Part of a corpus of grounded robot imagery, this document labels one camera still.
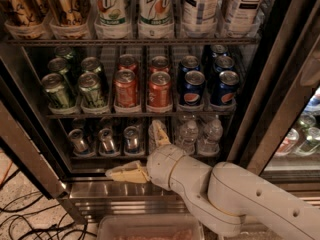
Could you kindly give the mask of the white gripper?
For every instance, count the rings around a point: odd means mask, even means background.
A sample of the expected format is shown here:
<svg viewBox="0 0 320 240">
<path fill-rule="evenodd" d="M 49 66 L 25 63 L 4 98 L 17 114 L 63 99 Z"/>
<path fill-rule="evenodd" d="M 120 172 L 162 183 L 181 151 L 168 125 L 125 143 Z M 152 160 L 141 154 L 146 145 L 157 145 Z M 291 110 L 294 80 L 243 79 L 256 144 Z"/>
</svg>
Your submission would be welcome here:
<svg viewBox="0 0 320 240">
<path fill-rule="evenodd" d="M 169 137 L 160 120 L 152 121 L 155 144 L 158 148 L 148 156 L 146 167 L 140 161 L 132 161 L 106 171 L 108 179 L 116 182 L 144 184 L 149 180 L 165 190 L 170 191 L 170 175 L 185 155 L 183 149 L 170 144 Z"/>
</svg>

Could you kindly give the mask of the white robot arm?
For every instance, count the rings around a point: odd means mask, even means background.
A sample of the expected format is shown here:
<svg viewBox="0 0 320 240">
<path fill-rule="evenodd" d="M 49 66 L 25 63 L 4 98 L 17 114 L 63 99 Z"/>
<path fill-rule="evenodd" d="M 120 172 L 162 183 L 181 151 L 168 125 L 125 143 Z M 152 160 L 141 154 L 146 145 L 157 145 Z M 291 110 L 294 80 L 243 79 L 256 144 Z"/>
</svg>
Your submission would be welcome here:
<svg viewBox="0 0 320 240">
<path fill-rule="evenodd" d="M 286 240 L 320 240 L 320 209 L 250 171 L 228 162 L 211 167 L 172 144 L 152 122 L 156 149 L 142 165 L 132 161 L 106 172 L 118 182 L 152 182 L 177 193 L 211 231 L 234 237 L 248 216 Z"/>
</svg>

